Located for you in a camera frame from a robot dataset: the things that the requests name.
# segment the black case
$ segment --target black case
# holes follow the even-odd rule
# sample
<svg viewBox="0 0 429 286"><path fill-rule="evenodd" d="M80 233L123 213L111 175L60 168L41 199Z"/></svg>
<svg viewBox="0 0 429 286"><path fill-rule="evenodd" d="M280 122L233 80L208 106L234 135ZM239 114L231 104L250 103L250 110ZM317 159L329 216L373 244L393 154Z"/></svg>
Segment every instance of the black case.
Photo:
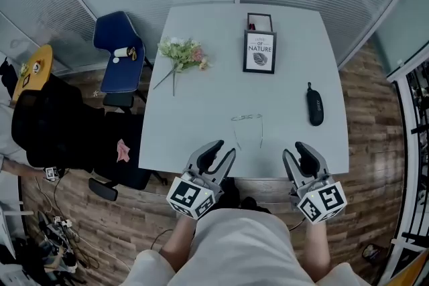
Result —
<svg viewBox="0 0 429 286"><path fill-rule="evenodd" d="M311 82L308 83L307 105L310 123L315 127L318 127L323 123L323 103L319 92L311 88Z"/></svg>

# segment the white shirt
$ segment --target white shirt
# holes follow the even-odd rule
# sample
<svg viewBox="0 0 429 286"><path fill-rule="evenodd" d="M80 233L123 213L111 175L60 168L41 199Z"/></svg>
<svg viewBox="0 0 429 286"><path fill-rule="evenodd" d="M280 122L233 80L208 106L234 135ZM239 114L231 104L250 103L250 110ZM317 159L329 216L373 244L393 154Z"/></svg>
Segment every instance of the white shirt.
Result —
<svg viewBox="0 0 429 286"><path fill-rule="evenodd" d="M300 266L286 225L272 214L219 209L198 221L188 262L174 272L156 251L135 259L123 286L314 285ZM319 286L369 285L348 263L336 266Z"/></svg>
<svg viewBox="0 0 429 286"><path fill-rule="evenodd" d="M8 104L9 101L0 100L0 167L3 165L4 157L29 165L25 150L12 139L13 109Z"/></svg>

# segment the wooden floor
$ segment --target wooden floor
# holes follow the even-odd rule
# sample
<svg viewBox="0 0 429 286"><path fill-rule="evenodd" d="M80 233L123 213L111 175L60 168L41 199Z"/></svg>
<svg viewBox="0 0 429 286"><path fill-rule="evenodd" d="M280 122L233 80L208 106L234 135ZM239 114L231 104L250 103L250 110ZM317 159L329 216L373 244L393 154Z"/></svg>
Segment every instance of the wooden floor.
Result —
<svg viewBox="0 0 429 286"><path fill-rule="evenodd" d="M342 215L328 221L328 239L333 263L349 262L358 275L371 283L377 269L366 263L361 253L370 242L388 246L397 225L404 178L402 121L395 90L385 80L371 46L358 52L340 76L349 130L350 170L335 178L342 183L349 205ZM95 92L102 77L103 71L88 72L69 76L67 81L82 90L87 104L102 106L103 95ZM147 92L149 79L150 72L146 70L139 87L143 92ZM144 112L144 103L137 99L135 112ZM89 177L85 171L70 171L60 182L56 199L81 237L94 247L131 266L138 252L148 249L163 230L174 227L176 214L165 200L168 187L156 180L150 181L144 192L118 187L117 201L108 202L89 191ZM243 198L253 196L288 226L302 219L301 214L291 210L290 183L286 180L238 180L236 184ZM54 186L41 183L51 199ZM23 181L23 200L27 210L50 209L34 180ZM36 224L35 217L27 220L33 237L38 235ZM303 225L291 233L298 257L302 254L304 228ZM163 235L155 248L160 248L168 235ZM78 246L99 263L98 269L79 270L89 285L118 285L124 280L127 269L120 262L82 240Z"/></svg>

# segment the pink cloth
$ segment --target pink cloth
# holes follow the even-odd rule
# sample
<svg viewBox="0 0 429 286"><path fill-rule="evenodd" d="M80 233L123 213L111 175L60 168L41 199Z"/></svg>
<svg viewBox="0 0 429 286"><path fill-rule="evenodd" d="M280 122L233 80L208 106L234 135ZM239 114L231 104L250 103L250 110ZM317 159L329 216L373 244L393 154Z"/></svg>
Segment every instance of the pink cloth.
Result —
<svg viewBox="0 0 429 286"><path fill-rule="evenodd" d="M125 145L122 139L118 141L117 152L118 152L118 160L116 160L116 162L119 162L121 160L125 162L129 161L129 156L128 156L129 148Z"/></svg>

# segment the white table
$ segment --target white table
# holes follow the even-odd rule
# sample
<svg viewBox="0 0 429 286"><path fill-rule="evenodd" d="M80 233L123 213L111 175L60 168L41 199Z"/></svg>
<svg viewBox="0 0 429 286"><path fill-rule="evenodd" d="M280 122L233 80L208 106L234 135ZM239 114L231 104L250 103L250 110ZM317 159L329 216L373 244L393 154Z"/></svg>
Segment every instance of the white table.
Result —
<svg viewBox="0 0 429 286"><path fill-rule="evenodd" d="M242 72L248 12L271 14L277 32L274 75ZM286 177L282 152L287 148L298 154L296 141L317 149L331 173L349 171L343 93L318 12L254 4L172 7L162 37L201 42L212 67L177 74L173 96L172 78L153 89L172 67L170 59L157 55L145 109L140 168L180 173L193 151L222 139L225 144L217 161L237 148L230 176ZM324 122L319 127L308 121L309 81L323 101ZM240 150L231 118L250 114L263 115L263 144L259 148L255 122L247 136L238 128L239 143L244 146Z"/></svg>

